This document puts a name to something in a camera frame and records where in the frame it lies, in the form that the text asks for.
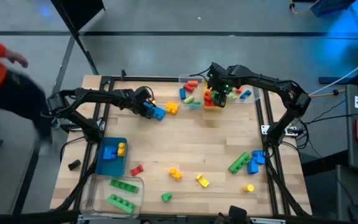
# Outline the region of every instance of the black pants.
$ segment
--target black pants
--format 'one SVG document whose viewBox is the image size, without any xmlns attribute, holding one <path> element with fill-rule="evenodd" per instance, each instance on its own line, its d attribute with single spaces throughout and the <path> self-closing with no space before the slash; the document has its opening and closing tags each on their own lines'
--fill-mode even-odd
<svg viewBox="0 0 358 224">
<path fill-rule="evenodd" d="M 52 118 L 48 114 L 45 93 L 28 77 L 7 71 L 0 86 L 0 109 L 11 111 L 32 120 L 41 139 L 50 139 Z"/>
</svg>

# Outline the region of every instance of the blue plastic tray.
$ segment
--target blue plastic tray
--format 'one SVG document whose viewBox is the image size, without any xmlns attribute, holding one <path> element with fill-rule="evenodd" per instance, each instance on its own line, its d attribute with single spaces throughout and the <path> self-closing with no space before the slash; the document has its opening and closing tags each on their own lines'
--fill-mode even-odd
<svg viewBox="0 0 358 224">
<path fill-rule="evenodd" d="M 125 143 L 124 156 L 117 156 L 116 159 L 103 159 L 104 148 L 106 146 L 114 146 L 118 149 L 120 142 Z M 127 160 L 128 142 L 125 138 L 102 138 L 100 142 L 100 150 L 98 164 L 96 165 L 96 174 L 110 175 L 113 177 L 121 177 L 125 173 L 125 163 Z"/>
</svg>

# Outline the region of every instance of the wooden tabletop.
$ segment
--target wooden tabletop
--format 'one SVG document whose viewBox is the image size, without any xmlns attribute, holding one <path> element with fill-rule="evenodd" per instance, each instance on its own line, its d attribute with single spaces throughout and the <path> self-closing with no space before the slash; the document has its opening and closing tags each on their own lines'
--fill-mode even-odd
<svg viewBox="0 0 358 224">
<path fill-rule="evenodd" d="M 83 88 L 97 90 L 100 78 L 85 76 Z M 179 100 L 178 83 L 114 82 L 114 88 L 136 89 L 144 85 L 153 89 L 157 105 Z M 285 108 L 274 93 L 270 93 L 270 101 L 274 120 L 278 121 Z M 78 111 L 91 118 L 94 105 L 85 103 Z M 267 124 L 263 96 L 262 108 Z M 272 207 L 265 168 L 259 166 L 259 173 L 254 175 L 248 175 L 246 169 L 237 174 L 228 170 L 244 151 L 251 153 L 262 148 L 258 125 L 255 104 L 230 103 L 222 111 L 179 110 L 176 115 L 165 115 L 162 121 L 111 106 L 105 136 L 128 140 L 125 176 L 130 176 L 129 169 L 138 164 L 144 168 L 138 175 L 145 186 L 141 214 L 215 216 L 218 212 L 227 214 L 230 205 L 235 205 L 246 209 L 249 215 L 270 217 Z M 82 135 L 82 132 L 70 133 L 68 141 Z M 285 141 L 295 144 L 292 138 L 286 137 Z M 81 169 L 70 171 L 67 165 L 76 159 L 82 162 L 85 146 L 86 141 L 80 140 L 65 148 L 50 208 L 59 206 L 77 184 Z M 286 185 L 302 208 L 311 214 L 298 152 L 284 144 L 279 148 Z M 182 172 L 181 181 L 168 174 L 170 167 Z M 197 182 L 198 174 L 210 182 L 207 188 Z M 245 193 L 242 189 L 245 184 L 253 184 L 254 192 Z M 283 213 L 277 186 L 275 190 L 278 210 Z M 173 194 L 168 203 L 161 200 L 165 192 Z"/>
</svg>

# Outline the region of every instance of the white cable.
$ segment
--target white cable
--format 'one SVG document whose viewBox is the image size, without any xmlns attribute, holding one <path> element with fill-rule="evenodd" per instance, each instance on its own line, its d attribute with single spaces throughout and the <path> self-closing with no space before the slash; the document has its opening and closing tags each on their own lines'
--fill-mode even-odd
<svg viewBox="0 0 358 224">
<path fill-rule="evenodd" d="M 316 91 L 310 93 L 309 96 L 310 96 L 310 95 L 314 95 L 314 94 L 316 94 L 317 92 L 320 92 L 321 90 L 323 90 L 323 89 L 325 89 L 325 88 L 327 88 L 327 87 L 330 87 L 330 86 L 332 86 L 332 85 L 335 85 L 335 83 L 337 83 L 337 82 L 341 81 L 342 79 L 348 77 L 349 75 L 351 75 L 352 73 L 354 73 L 354 72 L 357 71 L 357 70 L 358 70 L 358 67 L 355 68 L 353 71 L 349 72 L 349 73 L 348 73 L 347 75 L 345 75 L 344 77 L 342 77 L 342 78 L 336 80 L 335 82 L 333 82 L 333 83 L 331 83 L 331 84 L 329 84 L 329 85 L 326 85 L 326 86 L 322 87 L 321 89 L 316 90 Z"/>
</svg>

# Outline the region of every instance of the concrete floor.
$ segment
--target concrete floor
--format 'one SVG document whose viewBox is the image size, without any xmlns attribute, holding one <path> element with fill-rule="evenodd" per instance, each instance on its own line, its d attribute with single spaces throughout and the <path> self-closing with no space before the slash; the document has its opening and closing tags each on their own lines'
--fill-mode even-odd
<svg viewBox="0 0 358 224">
<path fill-rule="evenodd" d="M 346 11 L 316 17 L 310 11 L 295 15 L 287 0 L 264 1 L 104 1 L 99 13 L 83 30 L 92 31 L 243 31 L 243 32 L 327 32 L 324 37 L 222 37 L 222 36 L 93 36 L 82 37 L 100 74 L 178 76 L 204 70 L 214 61 L 222 66 L 242 64 L 254 72 L 292 79 L 307 92 L 321 87 L 319 76 L 341 77 L 358 66 L 358 0 Z M 301 10 L 308 4 L 297 4 Z M 49 0 L 0 0 L 0 30 L 67 31 Z M 7 47 L 29 59 L 29 74 L 50 94 L 67 47 L 69 36 L 0 36 Z M 79 87 L 90 66 L 75 44 L 62 89 Z M 344 96 L 313 99 L 303 120 L 309 121 L 344 99 Z M 344 114 L 344 104 L 327 116 Z M 311 140 L 322 156 L 344 150 L 345 119 L 312 124 Z M 49 209 L 59 168 L 58 153 L 66 135 L 57 132 L 54 153 L 42 155 L 24 206 L 24 213 Z M 330 141 L 321 141 L 331 136 Z M 17 186 L 28 162 L 34 130 L 29 122 L 0 111 L 0 213 L 11 208 Z M 316 159 L 302 150 L 303 162 Z"/>
</svg>

